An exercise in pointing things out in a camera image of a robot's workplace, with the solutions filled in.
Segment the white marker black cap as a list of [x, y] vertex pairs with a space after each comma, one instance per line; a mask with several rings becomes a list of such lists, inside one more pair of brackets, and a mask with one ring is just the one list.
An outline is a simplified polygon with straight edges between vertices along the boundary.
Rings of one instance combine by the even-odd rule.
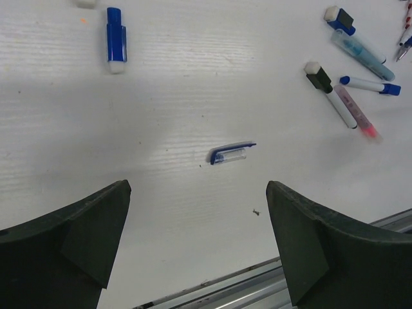
[[318, 62], [307, 62], [304, 67], [304, 72], [306, 73], [306, 78], [312, 85], [325, 94], [346, 126], [350, 129], [356, 129], [357, 122], [355, 118], [334, 90], [332, 80], [323, 70], [322, 66]]

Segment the light blue highlighter pen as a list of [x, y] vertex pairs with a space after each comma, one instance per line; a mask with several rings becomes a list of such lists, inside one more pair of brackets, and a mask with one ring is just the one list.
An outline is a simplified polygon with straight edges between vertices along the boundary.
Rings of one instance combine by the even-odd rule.
[[369, 69], [381, 80], [391, 82], [395, 80], [395, 74], [383, 65], [376, 56], [371, 54], [363, 45], [341, 29], [337, 29], [331, 36], [332, 42], [341, 50], [354, 58], [358, 63]]

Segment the pink highlighter pen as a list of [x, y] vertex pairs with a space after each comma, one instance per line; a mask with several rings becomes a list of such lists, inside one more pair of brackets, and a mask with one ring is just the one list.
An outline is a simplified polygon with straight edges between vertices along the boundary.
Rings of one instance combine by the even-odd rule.
[[357, 126], [363, 135], [372, 142], [380, 143], [382, 141], [381, 135], [375, 129], [374, 125], [368, 120], [366, 115], [361, 111], [360, 107], [350, 96], [347, 90], [340, 85], [333, 87], [337, 92], [339, 98], [344, 102], [345, 106], [357, 122]]

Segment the blue gel pen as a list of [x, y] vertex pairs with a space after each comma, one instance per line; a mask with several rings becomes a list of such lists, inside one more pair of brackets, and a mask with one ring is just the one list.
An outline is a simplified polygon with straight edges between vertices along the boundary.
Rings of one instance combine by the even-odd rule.
[[412, 37], [410, 37], [398, 50], [397, 56], [396, 56], [396, 62], [401, 60], [411, 49], [411, 41]]

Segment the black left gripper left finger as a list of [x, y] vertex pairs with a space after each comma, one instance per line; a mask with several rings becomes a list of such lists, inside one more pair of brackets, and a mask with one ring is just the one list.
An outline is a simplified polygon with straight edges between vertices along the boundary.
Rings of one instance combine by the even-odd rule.
[[1, 308], [96, 308], [131, 199], [127, 180], [1, 231]]

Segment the blue pen cap white end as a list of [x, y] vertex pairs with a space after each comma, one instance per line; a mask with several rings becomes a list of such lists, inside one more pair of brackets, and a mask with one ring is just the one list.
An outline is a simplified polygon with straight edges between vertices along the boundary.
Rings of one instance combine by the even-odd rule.
[[127, 30], [122, 24], [122, 11], [108, 7], [106, 24], [106, 40], [109, 71], [120, 74], [125, 70], [127, 62]]

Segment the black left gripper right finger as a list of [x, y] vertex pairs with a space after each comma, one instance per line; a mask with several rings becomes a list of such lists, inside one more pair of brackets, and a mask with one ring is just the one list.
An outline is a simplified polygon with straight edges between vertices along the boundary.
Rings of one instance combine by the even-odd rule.
[[268, 210], [298, 308], [410, 308], [411, 236], [334, 211], [271, 181]]

